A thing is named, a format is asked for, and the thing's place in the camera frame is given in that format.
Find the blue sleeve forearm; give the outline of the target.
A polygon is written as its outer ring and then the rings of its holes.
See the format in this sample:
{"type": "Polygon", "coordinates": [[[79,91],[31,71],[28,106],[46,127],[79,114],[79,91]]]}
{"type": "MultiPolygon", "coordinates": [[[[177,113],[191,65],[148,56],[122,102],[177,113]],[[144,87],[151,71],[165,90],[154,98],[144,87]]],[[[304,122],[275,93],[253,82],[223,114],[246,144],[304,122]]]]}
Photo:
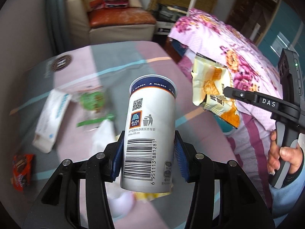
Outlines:
{"type": "Polygon", "coordinates": [[[287,174],[280,189],[269,185],[272,197],[272,216],[274,221],[280,223],[296,204],[304,189],[304,161],[298,171],[287,174]]]}

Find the person right hand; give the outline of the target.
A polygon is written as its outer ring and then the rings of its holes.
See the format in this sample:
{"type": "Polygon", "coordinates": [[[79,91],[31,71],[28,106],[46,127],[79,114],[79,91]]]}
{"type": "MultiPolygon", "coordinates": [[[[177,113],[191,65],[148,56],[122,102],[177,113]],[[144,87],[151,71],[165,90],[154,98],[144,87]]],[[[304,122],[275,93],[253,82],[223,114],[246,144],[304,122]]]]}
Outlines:
{"type": "Polygon", "coordinates": [[[288,171],[289,174],[296,173],[303,162],[303,151],[299,144],[297,144],[296,148],[291,147],[279,147],[276,144],[277,133],[274,130],[270,135],[270,148],[268,151],[268,159],[267,159],[267,171],[271,175],[275,175],[275,170],[279,170],[281,164],[280,159],[289,162],[290,169],[288,171]]]}

